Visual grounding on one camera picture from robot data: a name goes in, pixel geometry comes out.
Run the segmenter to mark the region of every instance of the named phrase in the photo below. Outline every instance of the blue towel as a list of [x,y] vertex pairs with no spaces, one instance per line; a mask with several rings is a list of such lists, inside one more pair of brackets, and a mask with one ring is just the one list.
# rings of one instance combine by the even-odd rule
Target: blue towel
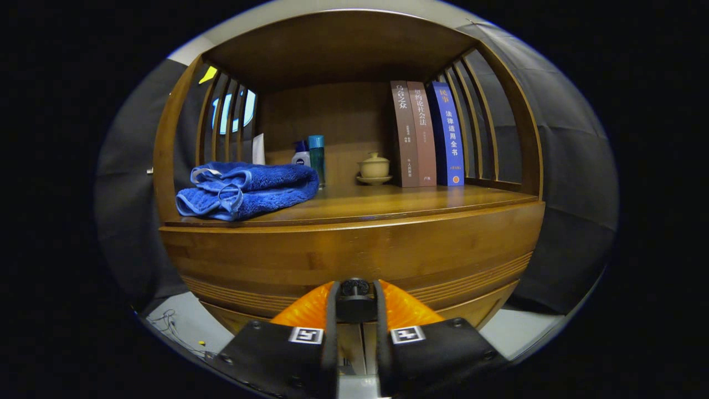
[[192,170],[196,188],[177,193],[182,216],[233,222],[292,207],[318,193],[318,174],[305,165],[210,162]]

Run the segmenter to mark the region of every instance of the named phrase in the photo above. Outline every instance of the brown book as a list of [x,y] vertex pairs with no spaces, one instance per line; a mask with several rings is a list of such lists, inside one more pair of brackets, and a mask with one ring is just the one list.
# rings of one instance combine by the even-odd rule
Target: brown book
[[400,176],[397,181],[401,187],[418,187],[418,149],[416,148],[416,130],[411,110],[411,99],[405,80],[391,82],[391,96],[394,101],[396,130],[398,134],[398,156]]
[[433,142],[433,124],[429,112],[426,89],[422,82],[407,82],[408,95],[411,98],[413,124],[416,130],[416,149],[418,154],[418,185],[436,185],[436,147]]

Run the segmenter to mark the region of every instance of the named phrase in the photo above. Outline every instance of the blue book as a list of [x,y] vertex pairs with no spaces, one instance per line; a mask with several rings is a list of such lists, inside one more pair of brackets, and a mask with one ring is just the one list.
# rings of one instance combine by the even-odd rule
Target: blue book
[[431,108],[433,140],[436,146],[436,178],[439,185],[465,184],[463,139],[458,113],[448,84],[431,82],[426,89]]

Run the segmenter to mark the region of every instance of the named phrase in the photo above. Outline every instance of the bottle cap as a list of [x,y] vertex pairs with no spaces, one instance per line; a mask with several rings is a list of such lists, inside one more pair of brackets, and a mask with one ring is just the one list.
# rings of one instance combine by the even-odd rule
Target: bottle cap
[[294,144],[296,145],[297,153],[302,153],[308,150],[308,144],[305,140],[296,141]]
[[309,148],[325,147],[325,137],[322,134],[308,136],[308,147]]

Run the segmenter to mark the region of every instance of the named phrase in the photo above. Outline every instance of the yellow sticky note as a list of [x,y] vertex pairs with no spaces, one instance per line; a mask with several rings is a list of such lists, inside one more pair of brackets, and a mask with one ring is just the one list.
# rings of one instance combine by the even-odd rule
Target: yellow sticky note
[[204,74],[204,77],[202,78],[202,80],[199,81],[198,84],[202,84],[202,83],[210,80],[211,78],[214,77],[214,75],[216,73],[217,73],[217,69],[215,67],[209,67],[209,69],[207,70],[207,73]]

